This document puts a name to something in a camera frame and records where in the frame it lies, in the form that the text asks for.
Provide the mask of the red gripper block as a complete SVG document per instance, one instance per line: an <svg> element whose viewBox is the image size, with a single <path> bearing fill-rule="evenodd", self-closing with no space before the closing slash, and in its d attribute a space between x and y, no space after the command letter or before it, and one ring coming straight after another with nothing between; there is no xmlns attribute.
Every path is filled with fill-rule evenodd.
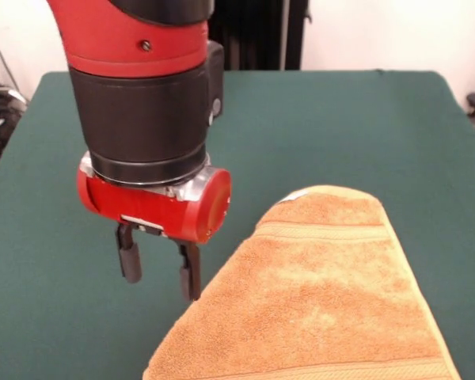
<svg viewBox="0 0 475 380"><path fill-rule="evenodd" d="M194 242L207 242L223 224L230 205L229 171L208 165L183 184L128 188L110 184L98 177L90 164L80 164L77 186L80 200L88 210L185 240L175 240L183 260L181 290L188 301L200 298L200 249ZM142 278L142 267L131 226L118 224L116 243L123 277L129 283L137 283Z"/></svg>

